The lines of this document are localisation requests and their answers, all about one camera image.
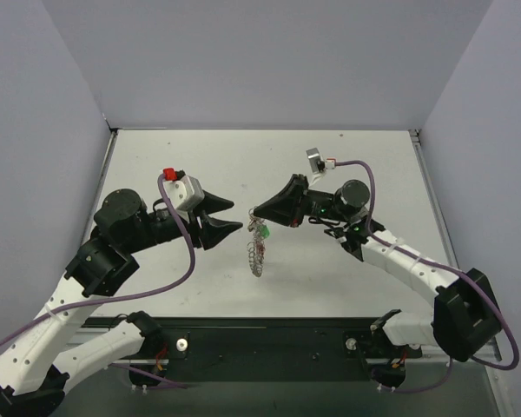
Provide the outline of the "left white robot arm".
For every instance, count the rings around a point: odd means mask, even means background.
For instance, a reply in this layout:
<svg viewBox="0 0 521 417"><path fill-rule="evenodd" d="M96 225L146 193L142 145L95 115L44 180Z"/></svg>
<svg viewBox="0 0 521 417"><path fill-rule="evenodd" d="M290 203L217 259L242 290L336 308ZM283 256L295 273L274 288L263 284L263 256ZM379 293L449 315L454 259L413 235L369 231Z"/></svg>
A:
<svg viewBox="0 0 521 417"><path fill-rule="evenodd" d="M66 345L100 302L113 299L137 271L134 253L180 237L191 249L209 250L241 228L240 222L213 217L233 206L203 191L184 220L166 208L148 212L132 189L107 195L89 240L66 267L31 328L6 341L8 348L0 355L0 414L49 416L74 386L110 363L134 355L152 358L167 349L169 338L143 311L78 347Z"/></svg>

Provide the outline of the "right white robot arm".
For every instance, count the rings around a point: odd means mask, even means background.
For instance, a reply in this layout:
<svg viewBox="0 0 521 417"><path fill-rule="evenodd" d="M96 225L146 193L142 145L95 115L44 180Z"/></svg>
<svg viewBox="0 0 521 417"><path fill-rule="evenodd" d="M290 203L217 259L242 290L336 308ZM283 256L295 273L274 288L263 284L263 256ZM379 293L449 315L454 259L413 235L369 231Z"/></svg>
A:
<svg viewBox="0 0 521 417"><path fill-rule="evenodd" d="M310 189L304 175L294 174L282 191L254 208L254 215L290 228L305 220L325 225L348 254L387 272L432 307L425 316L395 309L378 318L371 333L379 349L434 346L456 361L468 361L501 330L487 277L473 268L461 279L396 239L369 219L370 196L359 180L331 194Z"/></svg>

